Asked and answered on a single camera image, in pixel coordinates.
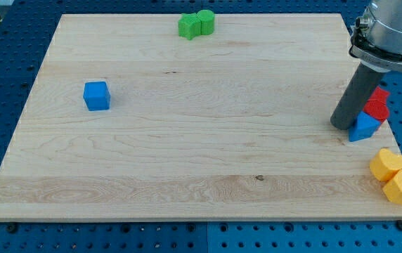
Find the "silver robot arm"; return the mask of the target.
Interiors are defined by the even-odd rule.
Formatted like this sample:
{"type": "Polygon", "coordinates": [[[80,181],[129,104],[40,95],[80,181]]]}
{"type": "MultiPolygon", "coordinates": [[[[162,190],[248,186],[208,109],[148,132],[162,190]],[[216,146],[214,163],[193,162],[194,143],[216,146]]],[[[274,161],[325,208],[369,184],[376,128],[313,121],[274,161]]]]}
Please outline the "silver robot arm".
{"type": "Polygon", "coordinates": [[[377,72],[402,73],[402,0],[372,0],[356,18],[349,54],[377,72]]]}

